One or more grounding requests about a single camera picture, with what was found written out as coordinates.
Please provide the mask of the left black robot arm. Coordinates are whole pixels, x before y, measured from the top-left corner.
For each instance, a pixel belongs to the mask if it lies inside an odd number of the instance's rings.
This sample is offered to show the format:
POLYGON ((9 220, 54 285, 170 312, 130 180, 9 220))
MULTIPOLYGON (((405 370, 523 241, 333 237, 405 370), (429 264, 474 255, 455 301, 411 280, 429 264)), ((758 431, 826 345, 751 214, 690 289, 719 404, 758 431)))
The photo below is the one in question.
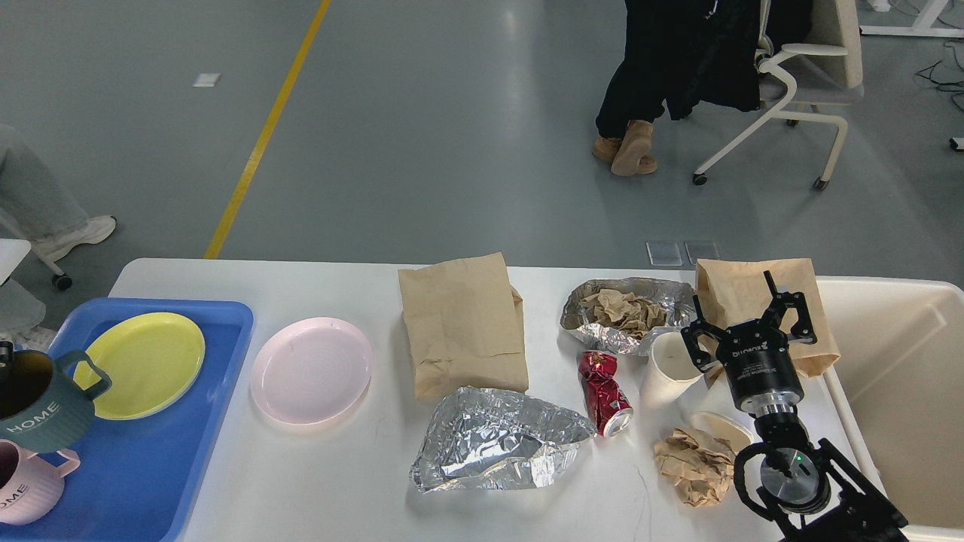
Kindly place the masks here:
POLYGON ((15 357, 15 347, 7 340, 0 342, 0 368, 2 371, 9 371, 13 367, 15 357))

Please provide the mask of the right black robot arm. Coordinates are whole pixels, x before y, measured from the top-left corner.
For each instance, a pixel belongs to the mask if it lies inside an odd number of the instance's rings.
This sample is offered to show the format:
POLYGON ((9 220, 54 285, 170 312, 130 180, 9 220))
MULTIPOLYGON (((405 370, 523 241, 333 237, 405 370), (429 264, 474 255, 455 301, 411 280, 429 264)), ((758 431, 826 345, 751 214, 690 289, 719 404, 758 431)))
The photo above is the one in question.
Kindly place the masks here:
POLYGON ((692 363, 708 373, 720 364, 734 407, 751 416, 758 435, 737 453, 734 487, 786 541, 903 541, 905 515, 830 440, 811 443, 798 415, 804 398, 789 344, 817 341, 801 291, 779 291, 764 272, 771 300, 762 315, 719 328, 698 298, 682 329, 692 363))

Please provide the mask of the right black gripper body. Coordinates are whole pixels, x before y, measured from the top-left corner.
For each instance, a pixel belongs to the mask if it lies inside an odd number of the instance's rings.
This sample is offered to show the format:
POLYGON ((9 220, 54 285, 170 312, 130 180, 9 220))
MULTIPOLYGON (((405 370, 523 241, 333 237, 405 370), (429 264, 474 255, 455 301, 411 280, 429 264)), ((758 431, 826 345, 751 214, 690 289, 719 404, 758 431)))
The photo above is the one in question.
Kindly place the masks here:
POLYGON ((734 406, 748 415, 795 411, 804 398, 778 324, 747 321, 727 328, 716 357, 725 368, 734 406))

